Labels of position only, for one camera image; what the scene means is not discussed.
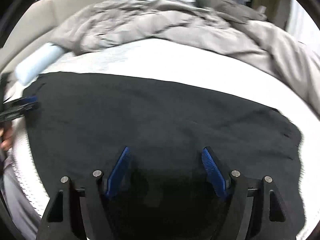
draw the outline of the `metal screw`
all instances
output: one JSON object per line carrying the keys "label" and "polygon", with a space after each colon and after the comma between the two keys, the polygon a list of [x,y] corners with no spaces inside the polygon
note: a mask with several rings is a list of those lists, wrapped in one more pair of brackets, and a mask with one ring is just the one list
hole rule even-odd
{"label": "metal screw", "polygon": [[98,177],[102,174],[102,171],[96,170],[92,173],[93,176]]}
{"label": "metal screw", "polygon": [[64,176],[64,177],[62,177],[62,178],[60,179],[60,181],[61,181],[62,183],[66,183],[68,180],[69,180],[69,178],[68,178],[67,176]]}
{"label": "metal screw", "polygon": [[272,182],[272,178],[270,176],[265,176],[264,180],[269,183]]}
{"label": "metal screw", "polygon": [[232,171],[231,174],[232,174],[232,176],[234,176],[234,177],[239,177],[239,176],[240,176],[240,172],[239,172],[239,171],[236,171],[236,170]]}

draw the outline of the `white mattress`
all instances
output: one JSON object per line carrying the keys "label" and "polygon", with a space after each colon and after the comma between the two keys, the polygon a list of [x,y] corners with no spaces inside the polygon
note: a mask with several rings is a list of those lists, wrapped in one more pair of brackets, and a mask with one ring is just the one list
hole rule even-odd
{"label": "white mattress", "polygon": [[[78,57],[68,53],[44,73],[57,71],[175,81],[229,93],[278,109],[303,134],[299,149],[302,163],[299,189],[306,224],[297,239],[306,239],[317,225],[320,219],[320,187],[316,186],[320,166],[320,121],[295,93],[272,76],[236,59],[159,39],[132,42]],[[23,89],[22,85],[16,84],[13,98],[20,97]],[[24,119],[16,120],[14,126],[16,140],[12,154],[16,175],[27,198],[42,215],[49,197],[33,164]]]}

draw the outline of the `crumpled blanket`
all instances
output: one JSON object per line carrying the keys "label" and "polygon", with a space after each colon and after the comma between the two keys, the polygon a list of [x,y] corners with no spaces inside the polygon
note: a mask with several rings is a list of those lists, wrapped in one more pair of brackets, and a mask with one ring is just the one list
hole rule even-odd
{"label": "crumpled blanket", "polygon": [[207,49],[280,79],[320,115],[316,53],[273,24],[257,21],[253,11],[241,17],[231,0],[209,0],[201,6],[178,0],[108,0],[68,18],[50,41],[76,55],[147,38]]}

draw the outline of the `gray pants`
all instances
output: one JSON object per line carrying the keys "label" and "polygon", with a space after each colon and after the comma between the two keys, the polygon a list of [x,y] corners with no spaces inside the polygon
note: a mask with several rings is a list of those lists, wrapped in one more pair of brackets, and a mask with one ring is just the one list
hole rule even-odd
{"label": "gray pants", "polygon": [[0,177],[0,190],[17,229],[26,240],[35,240],[41,217],[24,195],[10,162]]}

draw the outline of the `beige headboard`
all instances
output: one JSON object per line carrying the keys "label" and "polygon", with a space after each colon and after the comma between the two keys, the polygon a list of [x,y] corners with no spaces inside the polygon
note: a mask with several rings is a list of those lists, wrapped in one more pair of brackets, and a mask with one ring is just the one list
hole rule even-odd
{"label": "beige headboard", "polygon": [[0,71],[17,64],[49,41],[55,27],[81,8],[104,0],[38,0],[22,16],[0,49]]}

